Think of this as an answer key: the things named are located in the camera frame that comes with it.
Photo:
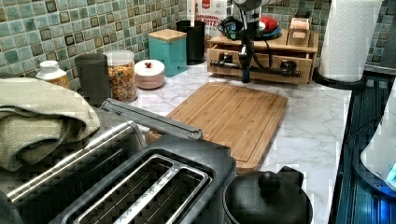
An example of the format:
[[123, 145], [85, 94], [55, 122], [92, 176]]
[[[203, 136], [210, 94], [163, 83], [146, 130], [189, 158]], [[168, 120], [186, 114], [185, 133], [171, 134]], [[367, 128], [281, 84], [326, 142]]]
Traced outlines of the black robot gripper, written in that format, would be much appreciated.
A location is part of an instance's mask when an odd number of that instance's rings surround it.
[[260, 28], [259, 19], [252, 21], [240, 21], [237, 25], [239, 29], [238, 38], [241, 41], [242, 48], [238, 53], [241, 64], [242, 82], [250, 82], [250, 64], [252, 60], [252, 47], [250, 43], [258, 36]]

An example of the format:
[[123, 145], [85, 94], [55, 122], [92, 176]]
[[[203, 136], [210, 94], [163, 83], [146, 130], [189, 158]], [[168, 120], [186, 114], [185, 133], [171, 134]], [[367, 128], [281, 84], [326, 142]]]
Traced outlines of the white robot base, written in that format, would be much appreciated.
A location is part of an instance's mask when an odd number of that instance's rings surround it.
[[396, 90], [392, 84], [384, 115], [368, 145], [358, 157], [355, 170], [373, 189], [395, 198]]

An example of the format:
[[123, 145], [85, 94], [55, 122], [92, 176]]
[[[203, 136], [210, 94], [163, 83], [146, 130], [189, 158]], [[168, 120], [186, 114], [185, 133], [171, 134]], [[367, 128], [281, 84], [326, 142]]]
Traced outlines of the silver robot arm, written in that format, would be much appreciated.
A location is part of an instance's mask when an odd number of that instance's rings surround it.
[[243, 23], [243, 28], [239, 33], [241, 49], [238, 53], [242, 71], [242, 82], [249, 83], [250, 63], [254, 55], [252, 41], [259, 29], [259, 14], [257, 9], [261, 6], [262, 0], [233, 0], [233, 2], [240, 10]]

